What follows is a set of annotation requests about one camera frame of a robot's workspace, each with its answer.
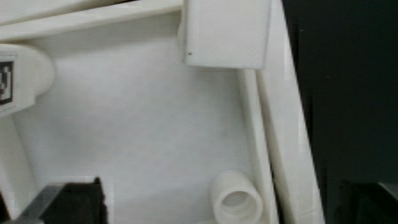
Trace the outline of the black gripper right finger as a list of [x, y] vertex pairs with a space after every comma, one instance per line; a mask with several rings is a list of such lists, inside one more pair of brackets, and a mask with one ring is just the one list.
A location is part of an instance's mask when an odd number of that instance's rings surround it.
[[341, 183], [336, 224], [398, 224], [398, 183]]

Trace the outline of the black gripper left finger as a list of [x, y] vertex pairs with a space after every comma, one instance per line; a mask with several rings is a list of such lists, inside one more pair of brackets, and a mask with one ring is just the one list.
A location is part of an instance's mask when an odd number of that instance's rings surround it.
[[50, 184], [12, 224], [108, 224], [101, 179]]

